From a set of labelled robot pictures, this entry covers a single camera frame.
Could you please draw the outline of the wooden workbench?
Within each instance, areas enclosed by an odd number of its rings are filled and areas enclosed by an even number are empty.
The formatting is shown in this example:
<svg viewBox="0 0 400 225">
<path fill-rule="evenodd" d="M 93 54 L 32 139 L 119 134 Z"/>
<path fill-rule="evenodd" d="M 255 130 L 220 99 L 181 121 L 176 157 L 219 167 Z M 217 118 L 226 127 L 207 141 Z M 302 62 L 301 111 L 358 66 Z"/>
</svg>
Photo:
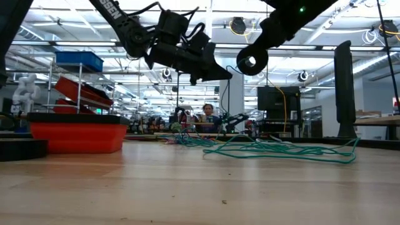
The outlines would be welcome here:
<svg viewBox="0 0 400 225">
<path fill-rule="evenodd" d="M 357 119 L 354 125 L 366 126 L 363 128 L 363 139 L 400 140 L 400 115 Z"/>
</svg>

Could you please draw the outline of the ceiling light strip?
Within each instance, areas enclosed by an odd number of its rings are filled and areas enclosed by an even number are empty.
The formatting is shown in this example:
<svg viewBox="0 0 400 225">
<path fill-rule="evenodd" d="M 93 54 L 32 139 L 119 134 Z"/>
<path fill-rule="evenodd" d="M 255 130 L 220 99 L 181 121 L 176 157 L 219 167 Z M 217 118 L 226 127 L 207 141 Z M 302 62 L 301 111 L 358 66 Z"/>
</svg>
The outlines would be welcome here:
<svg viewBox="0 0 400 225">
<path fill-rule="evenodd" d="M 121 47 L 120 42 L 84 42 L 84 41 L 13 41 L 12 45 L 19 46 L 68 46 L 68 47 Z M 241 49 L 247 47 L 247 44 L 216 44 L 217 48 L 224 49 Z M 279 47 L 272 47 L 272 49 L 279 50 L 295 50 L 295 51 L 333 51 L 336 46 L 302 46 L 302 45 L 282 45 Z M 350 46 L 351 51 L 383 51 L 383 46 Z"/>
</svg>

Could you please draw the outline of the red storage bin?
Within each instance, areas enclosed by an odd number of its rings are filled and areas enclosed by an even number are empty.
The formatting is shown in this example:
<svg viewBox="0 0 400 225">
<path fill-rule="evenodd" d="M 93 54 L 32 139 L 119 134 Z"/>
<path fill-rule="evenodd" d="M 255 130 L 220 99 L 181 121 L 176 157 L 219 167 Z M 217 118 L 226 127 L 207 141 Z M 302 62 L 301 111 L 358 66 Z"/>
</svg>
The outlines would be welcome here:
<svg viewBox="0 0 400 225">
<path fill-rule="evenodd" d="M 67 99 L 58 99 L 56 101 L 56 105 L 52 109 L 55 113 L 58 114 L 77 114 L 78 108 L 74 101 Z M 80 105 L 79 107 L 80 114 L 94 114 L 92 110 L 84 105 Z"/>
<path fill-rule="evenodd" d="M 109 109 L 114 103 L 104 91 L 65 77 L 60 77 L 54 88 L 75 103 L 79 100 L 82 105 Z"/>
</svg>

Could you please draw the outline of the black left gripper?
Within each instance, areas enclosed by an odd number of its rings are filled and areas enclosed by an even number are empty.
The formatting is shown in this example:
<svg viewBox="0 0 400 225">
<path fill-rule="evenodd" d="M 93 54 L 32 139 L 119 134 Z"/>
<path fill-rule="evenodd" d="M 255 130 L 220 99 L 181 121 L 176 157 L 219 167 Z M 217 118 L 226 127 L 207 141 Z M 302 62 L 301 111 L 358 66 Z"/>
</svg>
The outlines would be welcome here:
<svg viewBox="0 0 400 225">
<path fill-rule="evenodd" d="M 159 43 L 151 48 L 149 55 L 145 57 L 145 62 L 149 69 L 157 63 L 190 74 L 191 84 L 196 84 L 198 79 L 202 79 L 202 82 L 230 80 L 233 75 L 215 62 L 215 47 L 213 42 L 209 42 L 200 54 L 195 54 L 189 49 Z"/>
</svg>

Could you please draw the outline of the black monitor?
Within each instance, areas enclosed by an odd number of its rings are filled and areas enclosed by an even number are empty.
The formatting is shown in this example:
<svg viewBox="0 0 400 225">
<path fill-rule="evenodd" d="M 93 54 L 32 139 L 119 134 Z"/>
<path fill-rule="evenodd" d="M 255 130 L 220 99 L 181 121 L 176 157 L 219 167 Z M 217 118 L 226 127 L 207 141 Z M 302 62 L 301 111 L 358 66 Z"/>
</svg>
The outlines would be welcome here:
<svg viewBox="0 0 400 225">
<path fill-rule="evenodd" d="M 291 112 L 300 117 L 301 93 L 297 86 L 257 87 L 257 109 L 266 112 L 266 119 L 290 120 Z"/>
</svg>

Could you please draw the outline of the black gantry frame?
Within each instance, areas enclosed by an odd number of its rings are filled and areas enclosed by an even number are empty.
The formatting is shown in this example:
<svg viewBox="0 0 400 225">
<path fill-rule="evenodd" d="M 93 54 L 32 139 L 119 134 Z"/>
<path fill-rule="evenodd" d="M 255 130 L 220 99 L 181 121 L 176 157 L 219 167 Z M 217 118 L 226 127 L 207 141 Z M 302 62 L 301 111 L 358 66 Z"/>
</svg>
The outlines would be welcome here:
<svg viewBox="0 0 400 225">
<path fill-rule="evenodd" d="M 177 91 L 176 91 L 176 108 L 174 112 L 174 119 L 176 120 L 174 124 L 183 126 L 184 128 L 191 123 L 191 116 L 186 114 L 186 110 L 179 106 L 179 78 L 182 73 L 177 71 Z"/>
</svg>

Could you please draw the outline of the black thin pole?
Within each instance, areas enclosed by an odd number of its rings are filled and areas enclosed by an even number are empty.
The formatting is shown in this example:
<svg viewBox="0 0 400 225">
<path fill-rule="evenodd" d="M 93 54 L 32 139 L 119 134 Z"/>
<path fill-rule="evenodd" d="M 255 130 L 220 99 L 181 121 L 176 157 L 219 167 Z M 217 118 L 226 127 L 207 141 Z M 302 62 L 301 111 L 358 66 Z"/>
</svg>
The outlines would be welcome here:
<svg viewBox="0 0 400 225">
<path fill-rule="evenodd" d="M 395 100 L 396 100 L 396 103 L 397 103 L 397 108 L 398 108 L 398 110 L 400 112 L 400 101 L 399 101 L 398 87 L 397 87 L 396 79 L 395 79 L 395 76 L 394 76 L 394 69 L 393 69 L 393 64 L 392 64 L 392 60 L 391 60 L 391 53 L 389 51 L 388 39 L 386 37 L 386 30 L 385 30 L 385 25 L 384 25 L 383 14 L 382 14 L 382 11 L 381 11 L 380 1 L 376 0 L 376 2 L 377 2 L 377 10 L 378 10 L 379 18 L 380 18 L 380 22 L 381 22 L 381 27 L 382 27 L 382 33 L 383 33 L 383 37 L 384 37 L 384 45 L 385 45 L 385 50 L 386 50 L 386 54 L 387 54 L 389 70 L 390 70 L 390 73 L 391 73 L 391 80 L 392 80 L 392 85 L 393 85 L 393 89 L 394 89 L 394 96 L 395 96 Z"/>
</svg>

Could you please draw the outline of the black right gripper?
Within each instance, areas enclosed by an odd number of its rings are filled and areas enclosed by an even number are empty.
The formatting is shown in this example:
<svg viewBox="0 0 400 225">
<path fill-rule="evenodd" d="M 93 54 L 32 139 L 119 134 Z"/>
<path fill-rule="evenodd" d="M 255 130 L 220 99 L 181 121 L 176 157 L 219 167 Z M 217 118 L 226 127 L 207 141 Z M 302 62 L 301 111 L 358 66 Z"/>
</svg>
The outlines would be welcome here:
<svg viewBox="0 0 400 225">
<path fill-rule="evenodd" d="M 261 22 L 262 33 L 242 49 L 236 58 L 238 69 L 245 75 L 259 74 L 268 65 L 268 49 L 279 47 L 290 37 L 280 20 L 272 16 Z"/>
</svg>

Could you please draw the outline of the white building column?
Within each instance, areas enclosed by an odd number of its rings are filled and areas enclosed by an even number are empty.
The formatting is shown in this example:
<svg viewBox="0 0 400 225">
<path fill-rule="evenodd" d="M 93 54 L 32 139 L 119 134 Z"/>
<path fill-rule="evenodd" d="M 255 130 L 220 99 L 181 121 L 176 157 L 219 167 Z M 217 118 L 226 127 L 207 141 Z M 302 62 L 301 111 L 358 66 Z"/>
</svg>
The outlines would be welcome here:
<svg viewBox="0 0 400 225">
<path fill-rule="evenodd" d="M 230 115 L 244 112 L 244 76 L 236 69 L 235 57 L 224 57 L 217 61 L 221 67 L 232 74 L 230 80 L 219 82 L 219 113 Z"/>
</svg>

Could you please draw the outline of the metal shelf rack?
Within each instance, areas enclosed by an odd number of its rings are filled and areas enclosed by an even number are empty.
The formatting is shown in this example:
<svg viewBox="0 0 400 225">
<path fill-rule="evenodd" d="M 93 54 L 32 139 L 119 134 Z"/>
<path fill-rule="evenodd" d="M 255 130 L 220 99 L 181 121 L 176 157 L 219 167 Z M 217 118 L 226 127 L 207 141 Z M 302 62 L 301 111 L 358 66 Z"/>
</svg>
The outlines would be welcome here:
<svg viewBox="0 0 400 225">
<path fill-rule="evenodd" d="M 78 66 L 78 81 L 60 76 L 54 89 L 64 98 L 46 104 L 47 110 L 58 114 L 96 114 L 94 110 L 110 110 L 114 101 L 102 90 L 83 82 L 83 65 Z"/>
</svg>

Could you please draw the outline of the black tall stand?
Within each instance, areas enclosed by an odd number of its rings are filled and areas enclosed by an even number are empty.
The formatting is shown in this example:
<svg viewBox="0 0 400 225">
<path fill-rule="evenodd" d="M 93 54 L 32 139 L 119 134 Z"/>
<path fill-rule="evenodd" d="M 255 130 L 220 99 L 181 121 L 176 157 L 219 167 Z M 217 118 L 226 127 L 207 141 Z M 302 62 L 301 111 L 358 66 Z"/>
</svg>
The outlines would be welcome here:
<svg viewBox="0 0 400 225">
<path fill-rule="evenodd" d="M 334 50 L 334 84 L 336 120 L 339 138 L 357 138 L 354 130 L 356 109 L 354 101 L 353 59 L 351 41 L 344 41 Z"/>
</svg>

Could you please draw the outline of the red and black box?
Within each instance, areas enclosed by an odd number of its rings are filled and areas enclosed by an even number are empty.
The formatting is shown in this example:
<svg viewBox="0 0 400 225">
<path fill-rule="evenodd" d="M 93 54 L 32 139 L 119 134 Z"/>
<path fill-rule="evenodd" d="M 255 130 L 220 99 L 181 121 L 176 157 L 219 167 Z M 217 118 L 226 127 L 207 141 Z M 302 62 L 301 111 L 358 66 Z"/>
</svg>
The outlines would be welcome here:
<svg viewBox="0 0 400 225">
<path fill-rule="evenodd" d="M 129 120 L 115 115 L 55 114 L 27 115 L 34 139 L 47 141 L 49 154 L 107 154 L 123 145 Z"/>
</svg>

